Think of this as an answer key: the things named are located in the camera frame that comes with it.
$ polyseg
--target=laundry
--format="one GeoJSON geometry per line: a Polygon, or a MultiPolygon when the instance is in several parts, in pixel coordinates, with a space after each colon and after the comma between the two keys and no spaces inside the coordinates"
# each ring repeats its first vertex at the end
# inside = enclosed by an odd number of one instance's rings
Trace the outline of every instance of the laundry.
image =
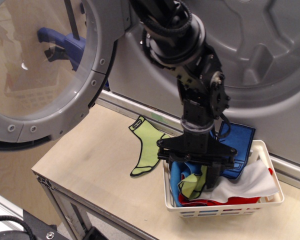
{"type": "Polygon", "coordinates": [[[129,126],[129,129],[139,138],[141,151],[137,165],[130,173],[131,177],[151,172],[159,163],[157,141],[169,138],[165,133],[157,130],[143,116],[129,126]]]}
{"type": "Polygon", "coordinates": [[[202,165],[200,168],[200,173],[186,174],[186,172],[181,173],[181,181],[178,184],[180,194],[185,196],[187,199],[195,199],[200,196],[207,176],[207,166],[202,165]]]}
{"type": "Polygon", "coordinates": [[[182,194],[178,201],[182,206],[215,206],[256,203],[260,197],[279,192],[270,171],[262,160],[247,165],[237,180],[219,177],[212,191],[203,190],[196,199],[186,199],[182,194]]]}

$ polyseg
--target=red cloth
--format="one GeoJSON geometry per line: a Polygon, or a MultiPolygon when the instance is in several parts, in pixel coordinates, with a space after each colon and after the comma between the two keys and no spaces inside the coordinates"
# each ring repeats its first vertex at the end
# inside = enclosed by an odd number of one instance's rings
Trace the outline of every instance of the red cloth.
{"type": "Polygon", "coordinates": [[[212,200],[206,199],[193,199],[187,200],[184,196],[179,194],[179,202],[184,207],[199,207],[199,206],[219,206],[219,205],[238,205],[238,204],[255,204],[260,199],[259,196],[252,198],[244,198],[244,197],[230,197],[227,202],[221,203],[212,200]]]}

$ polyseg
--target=laundry basket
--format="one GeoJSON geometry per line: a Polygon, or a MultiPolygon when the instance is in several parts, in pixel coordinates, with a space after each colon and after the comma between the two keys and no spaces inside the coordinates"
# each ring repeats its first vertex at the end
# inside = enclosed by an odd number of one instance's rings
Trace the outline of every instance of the laundry basket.
{"type": "Polygon", "coordinates": [[[229,215],[251,215],[254,212],[267,207],[279,206],[285,199],[280,187],[274,166],[266,144],[261,140],[254,140],[250,149],[250,157],[247,164],[261,160],[267,168],[272,169],[272,178],[279,192],[272,195],[261,197],[257,203],[236,204],[236,205],[218,205],[218,206],[187,206],[177,207],[170,188],[170,171],[168,164],[163,162],[164,193],[165,205],[170,212],[177,212],[182,218],[192,217],[211,217],[211,216],[229,216],[229,215]]]}

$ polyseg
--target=screw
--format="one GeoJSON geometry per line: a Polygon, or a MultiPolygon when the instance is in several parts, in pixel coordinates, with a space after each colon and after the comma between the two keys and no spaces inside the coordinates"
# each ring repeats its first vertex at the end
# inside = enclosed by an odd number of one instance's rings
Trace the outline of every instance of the screw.
{"type": "Polygon", "coordinates": [[[97,85],[97,81],[96,80],[92,80],[91,81],[91,85],[94,87],[95,85],[97,85]]]}
{"type": "Polygon", "coordinates": [[[55,234],[54,234],[53,231],[50,231],[50,232],[48,232],[48,233],[46,234],[46,238],[47,238],[47,239],[53,239],[54,236],[55,236],[55,234]]]}
{"type": "Polygon", "coordinates": [[[30,132],[34,133],[35,131],[37,131],[37,127],[36,126],[30,127],[30,132]]]}
{"type": "Polygon", "coordinates": [[[16,129],[16,126],[13,125],[13,124],[11,124],[11,125],[8,126],[8,131],[9,131],[10,133],[13,132],[15,129],[16,129]]]}

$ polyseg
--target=washing machine door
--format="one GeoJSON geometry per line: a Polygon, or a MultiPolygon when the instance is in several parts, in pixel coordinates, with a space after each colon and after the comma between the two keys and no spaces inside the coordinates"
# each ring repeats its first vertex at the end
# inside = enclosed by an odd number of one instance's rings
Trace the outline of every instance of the washing machine door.
{"type": "Polygon", "coordinates": [[[0,150],[31,148],[76,126],[129,22],[121,0],[0,0],[0,150]]]}
{"type": "MultiPolygon", "coordinates": [[[[300,0],[184,2],[202,20],[222,63],[231,96],[224,114],[255,127],[271,154],[300,164],[300,0]]],[[[144,60],[140,34],[137,26],[120,39],[111,89],[180,117],[176,80],[144,60]]]]}

